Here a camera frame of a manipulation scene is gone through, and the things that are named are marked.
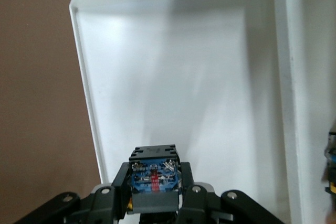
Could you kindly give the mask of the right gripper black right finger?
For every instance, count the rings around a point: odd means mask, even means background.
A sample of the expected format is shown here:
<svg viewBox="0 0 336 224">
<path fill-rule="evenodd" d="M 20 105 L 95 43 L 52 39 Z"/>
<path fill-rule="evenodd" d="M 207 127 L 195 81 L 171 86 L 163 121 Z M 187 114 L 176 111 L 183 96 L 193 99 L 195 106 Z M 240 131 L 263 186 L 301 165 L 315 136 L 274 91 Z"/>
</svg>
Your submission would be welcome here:
<svg viewBox="0 0 336 224">
<path fill-rule="evenodd" d="M 183 203 L 178 223 L 282 223 L 240 190 L 216 195 L 212 185 L 195 182 L 189 162 L 181 163 Z"/>
</svg>

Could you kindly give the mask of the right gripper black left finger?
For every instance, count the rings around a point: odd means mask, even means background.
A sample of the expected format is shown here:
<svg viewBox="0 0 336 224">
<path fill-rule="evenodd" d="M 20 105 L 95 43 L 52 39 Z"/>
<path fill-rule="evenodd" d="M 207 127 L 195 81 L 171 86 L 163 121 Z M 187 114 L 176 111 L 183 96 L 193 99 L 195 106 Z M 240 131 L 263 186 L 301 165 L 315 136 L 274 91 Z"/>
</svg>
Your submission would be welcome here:
<svg viewBox="0 0 336 224">
<path fill-rule="evenodd" d="M 129 164 L 122 163 L 113 183 L 96 186 L 85 198 L 61 193 L 16 223 L 118 223 L 125 216 L 130 189 Z"/>
</svg>

